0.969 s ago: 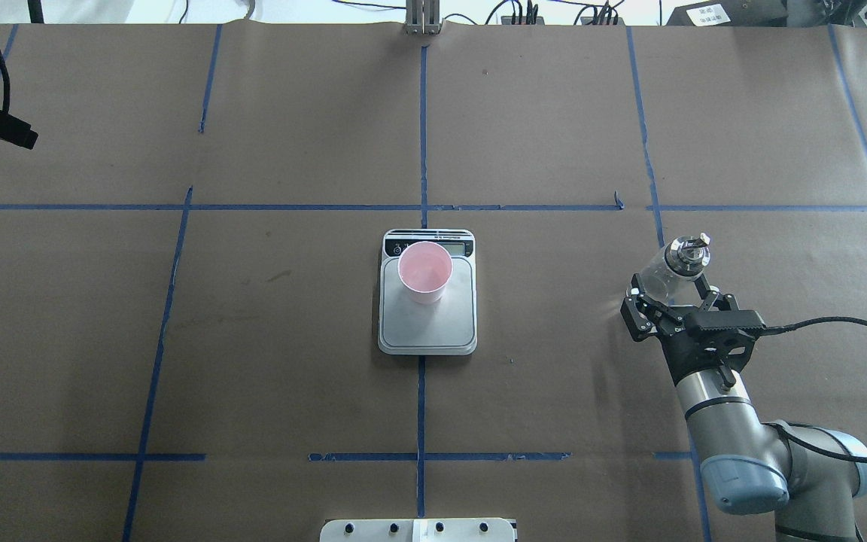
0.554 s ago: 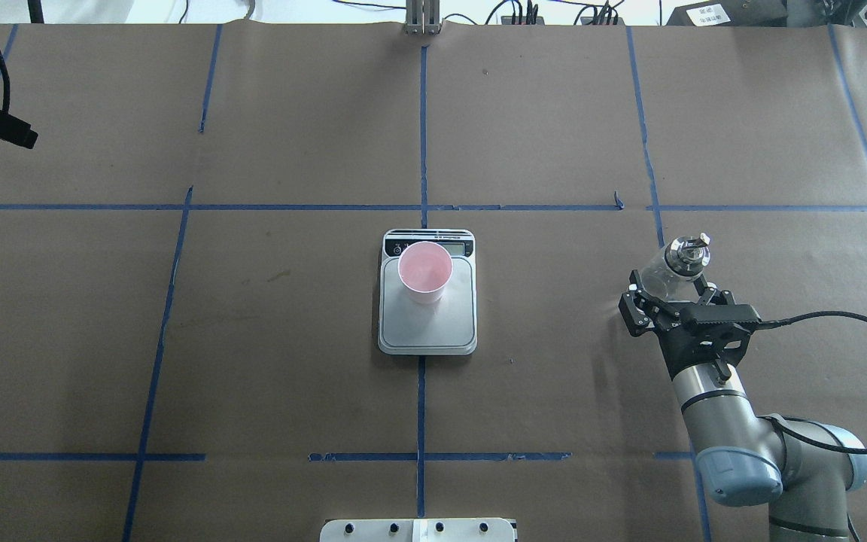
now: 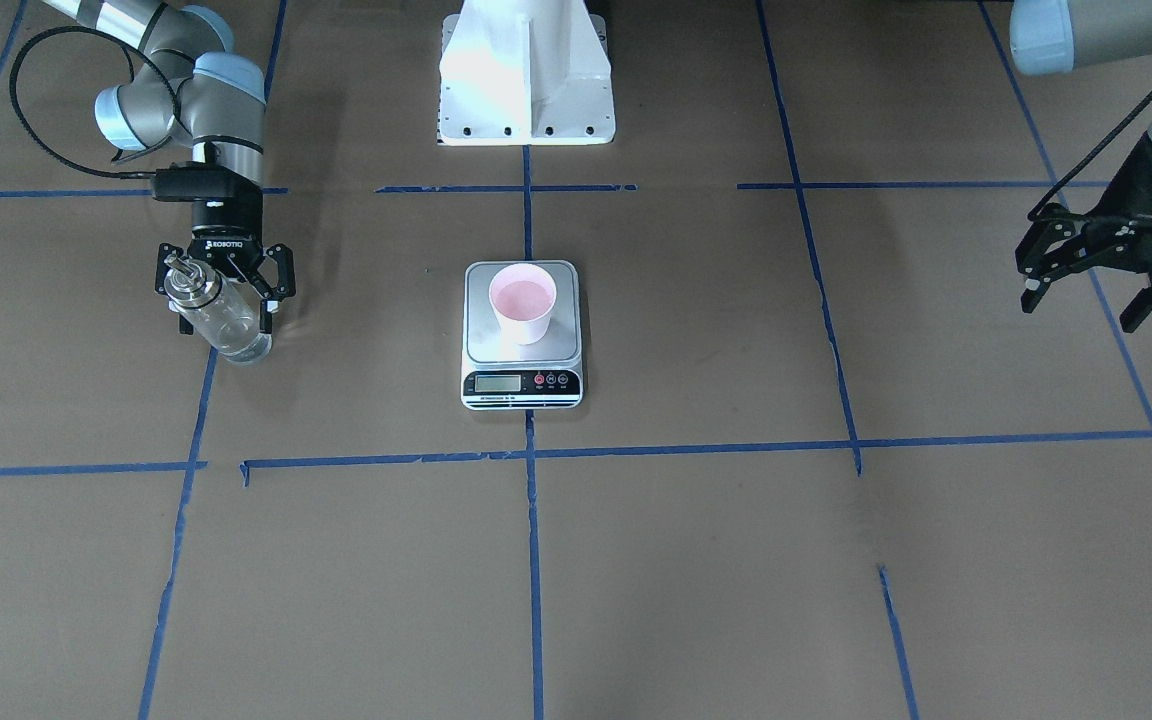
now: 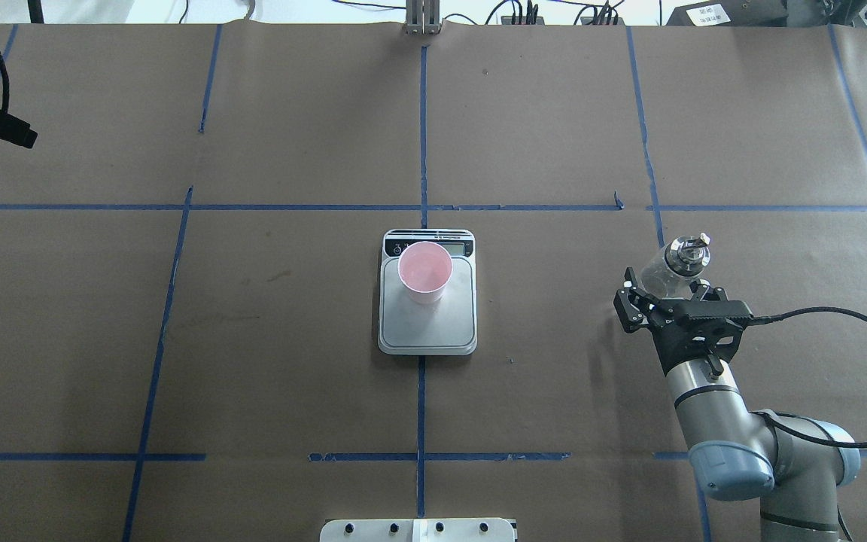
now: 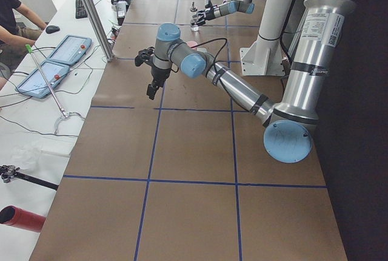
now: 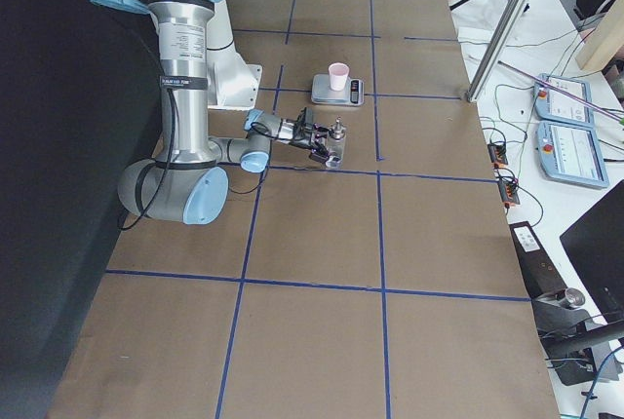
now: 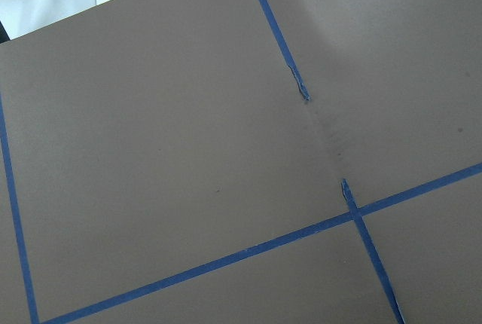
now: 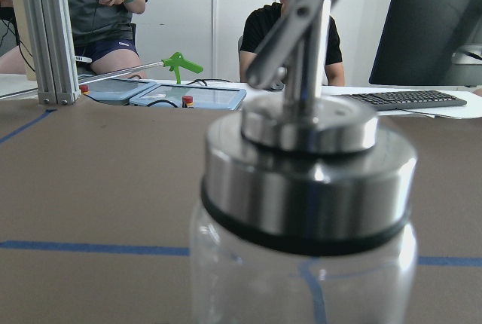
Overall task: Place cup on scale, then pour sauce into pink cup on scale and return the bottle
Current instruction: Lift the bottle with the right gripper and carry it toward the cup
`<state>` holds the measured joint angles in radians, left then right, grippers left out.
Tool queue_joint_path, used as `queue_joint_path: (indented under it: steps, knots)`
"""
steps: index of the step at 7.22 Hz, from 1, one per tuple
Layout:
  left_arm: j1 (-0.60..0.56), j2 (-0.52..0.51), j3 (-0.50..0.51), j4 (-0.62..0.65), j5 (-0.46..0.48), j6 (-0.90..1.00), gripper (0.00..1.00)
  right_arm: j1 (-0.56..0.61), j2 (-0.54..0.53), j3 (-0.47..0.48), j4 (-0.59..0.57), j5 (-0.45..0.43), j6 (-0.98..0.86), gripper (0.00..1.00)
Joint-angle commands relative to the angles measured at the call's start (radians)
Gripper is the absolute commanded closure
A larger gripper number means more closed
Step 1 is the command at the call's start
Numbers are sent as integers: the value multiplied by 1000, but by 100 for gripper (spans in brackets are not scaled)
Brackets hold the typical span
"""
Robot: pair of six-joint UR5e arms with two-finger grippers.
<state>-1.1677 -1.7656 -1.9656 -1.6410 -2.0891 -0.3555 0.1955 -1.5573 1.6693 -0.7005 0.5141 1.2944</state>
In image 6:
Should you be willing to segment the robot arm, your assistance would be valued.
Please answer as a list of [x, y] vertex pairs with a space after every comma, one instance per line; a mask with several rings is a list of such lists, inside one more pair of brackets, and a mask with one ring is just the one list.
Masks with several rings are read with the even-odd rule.
[[237, 53], [226, 0], [90, 0], [150, 16], [159, 42], [163, 149], [128, 166], [118, 185], [138, 217], [205, 225], [220, 214], [229, 189], [224, 163], [266, 170], [274, 143], [307, 150], [338, 165], [340, 124], [318, 125], [308, 110], [285, 119], [255, 108], [261, 67]]

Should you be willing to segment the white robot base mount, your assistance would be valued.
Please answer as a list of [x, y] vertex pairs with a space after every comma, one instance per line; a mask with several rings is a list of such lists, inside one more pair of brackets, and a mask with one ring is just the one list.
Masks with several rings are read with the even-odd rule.
[[247, 64], [237, 52], [226, 0], [214, 4], [206, 27], [208, 107], [248, 111], [255, 107], [262, 67]]

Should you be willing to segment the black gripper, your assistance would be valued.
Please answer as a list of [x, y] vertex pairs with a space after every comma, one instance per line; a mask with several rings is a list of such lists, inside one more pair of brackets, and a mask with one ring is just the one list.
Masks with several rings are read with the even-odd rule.
[[309, 150], [309, 158], [320, 164], [334, 164], [336, 155], [324, 145], [319, 145], [317, 138], [334, 137], [334, 128], [316, 125], [298, 117], [293, 124], [290, 145]]

